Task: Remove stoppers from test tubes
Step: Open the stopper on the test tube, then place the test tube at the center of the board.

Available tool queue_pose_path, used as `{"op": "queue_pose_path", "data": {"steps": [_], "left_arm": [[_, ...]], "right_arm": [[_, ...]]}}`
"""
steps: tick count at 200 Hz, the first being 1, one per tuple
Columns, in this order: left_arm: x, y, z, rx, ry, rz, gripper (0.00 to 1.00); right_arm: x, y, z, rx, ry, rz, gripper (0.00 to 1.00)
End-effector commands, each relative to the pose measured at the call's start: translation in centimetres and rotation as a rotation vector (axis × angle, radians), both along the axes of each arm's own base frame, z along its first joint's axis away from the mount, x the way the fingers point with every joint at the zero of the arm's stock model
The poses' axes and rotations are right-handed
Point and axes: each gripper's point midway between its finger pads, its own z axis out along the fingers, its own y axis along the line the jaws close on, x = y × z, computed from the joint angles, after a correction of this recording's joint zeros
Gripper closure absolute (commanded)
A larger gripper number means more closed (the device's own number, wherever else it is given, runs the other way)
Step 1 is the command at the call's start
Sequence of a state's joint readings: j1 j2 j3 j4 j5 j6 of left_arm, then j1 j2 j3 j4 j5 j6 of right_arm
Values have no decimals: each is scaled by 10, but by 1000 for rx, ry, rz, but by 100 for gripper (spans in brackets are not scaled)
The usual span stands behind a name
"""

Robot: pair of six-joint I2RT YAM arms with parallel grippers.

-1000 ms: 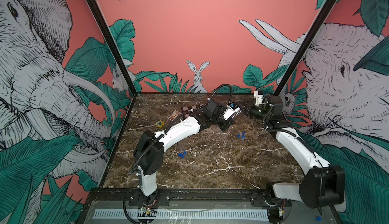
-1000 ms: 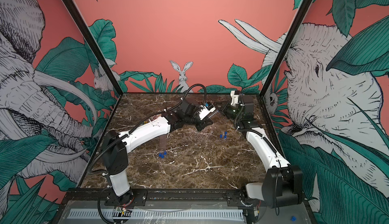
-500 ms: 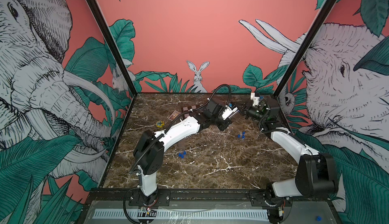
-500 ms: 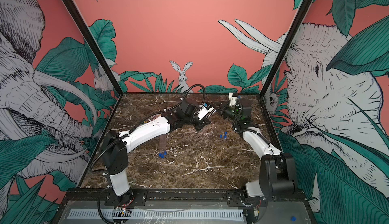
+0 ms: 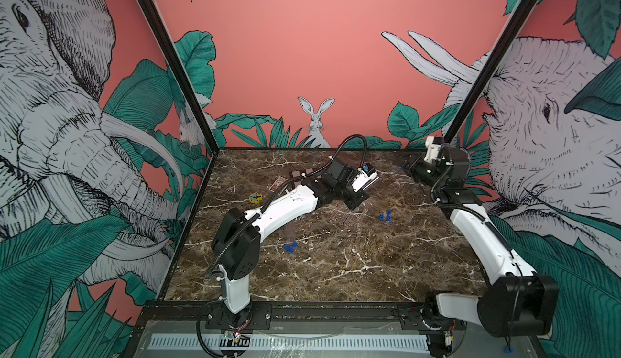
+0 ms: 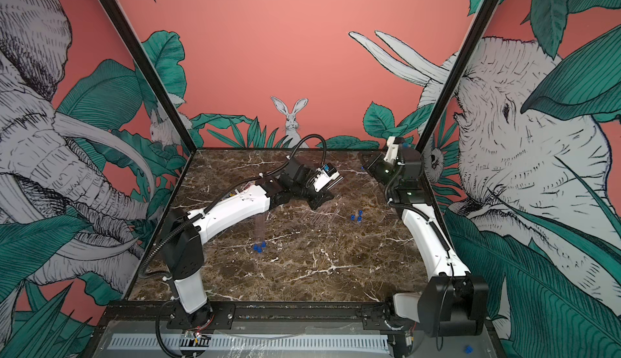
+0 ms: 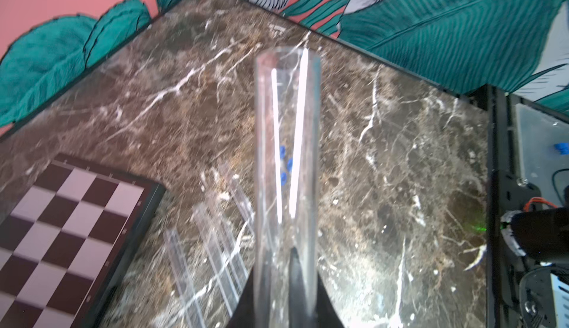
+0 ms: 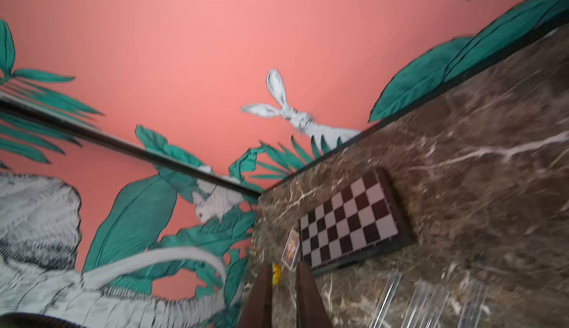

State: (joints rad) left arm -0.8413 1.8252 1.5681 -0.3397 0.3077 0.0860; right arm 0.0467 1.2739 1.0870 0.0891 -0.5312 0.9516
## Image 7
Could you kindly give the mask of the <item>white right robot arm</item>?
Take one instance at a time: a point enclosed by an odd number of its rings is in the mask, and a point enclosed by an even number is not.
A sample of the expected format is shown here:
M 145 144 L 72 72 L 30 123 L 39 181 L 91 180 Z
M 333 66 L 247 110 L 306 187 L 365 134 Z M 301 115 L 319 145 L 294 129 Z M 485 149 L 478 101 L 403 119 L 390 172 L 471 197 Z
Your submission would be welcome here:
M 568 208 L 509 211 L 500 218 L 506 245 L 518 257 L 568 263 Z

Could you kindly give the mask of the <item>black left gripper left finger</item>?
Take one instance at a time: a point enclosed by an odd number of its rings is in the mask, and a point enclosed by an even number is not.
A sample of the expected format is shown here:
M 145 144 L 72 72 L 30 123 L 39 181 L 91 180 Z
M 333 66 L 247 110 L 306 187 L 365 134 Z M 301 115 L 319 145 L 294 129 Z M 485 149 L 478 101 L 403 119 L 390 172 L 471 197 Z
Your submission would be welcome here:
M 250 271 L 243 293 L 226 328 L 255 328 L 253 279 L 254 269 Z

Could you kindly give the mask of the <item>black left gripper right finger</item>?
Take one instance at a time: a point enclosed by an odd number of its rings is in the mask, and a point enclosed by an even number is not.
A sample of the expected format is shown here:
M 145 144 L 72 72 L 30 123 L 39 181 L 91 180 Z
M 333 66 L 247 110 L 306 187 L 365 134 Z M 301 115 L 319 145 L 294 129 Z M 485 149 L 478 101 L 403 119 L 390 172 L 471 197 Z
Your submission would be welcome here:
M 306 285 L 298 250 L 290 251 L 288 282 L 288 326 L 343 328 L 320 274 Z

